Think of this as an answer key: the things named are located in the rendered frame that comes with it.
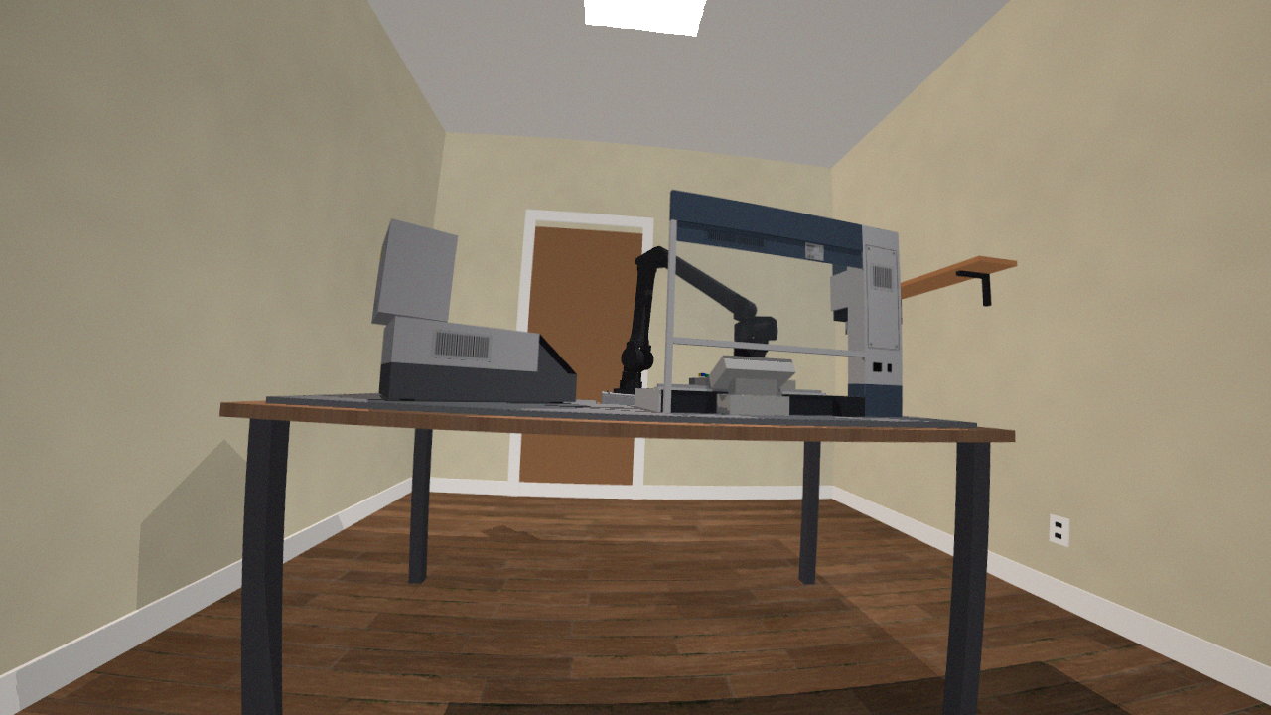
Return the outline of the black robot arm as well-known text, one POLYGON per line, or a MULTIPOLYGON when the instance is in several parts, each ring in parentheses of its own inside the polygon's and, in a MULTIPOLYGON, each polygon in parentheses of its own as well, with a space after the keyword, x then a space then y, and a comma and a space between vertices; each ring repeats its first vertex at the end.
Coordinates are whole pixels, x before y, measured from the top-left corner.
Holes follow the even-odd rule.
MULTIPOLYGON (((630 333, 630 342, 627 343, 627 349, 622 353, 622 364, 624 366, 624 371, 622 373, 622 389, 614 389, 614 392, 622 394, 636 394, 636 389, 641 389, 641 372, 649 370, 653 364, 652 345, 649 345, 648 331, 649 312, 652 312, 655 271, 657 271, 657 268, 666 268, 666 271, 669 271, 669 250, 663 249, 663 246, 655 246, 641 257, 637 257, 636 264, 638 264, 638 284, 636 284, 633 328, 630 333)), ((766 352, 733 349, 733 356, 765 358, 766 352)))

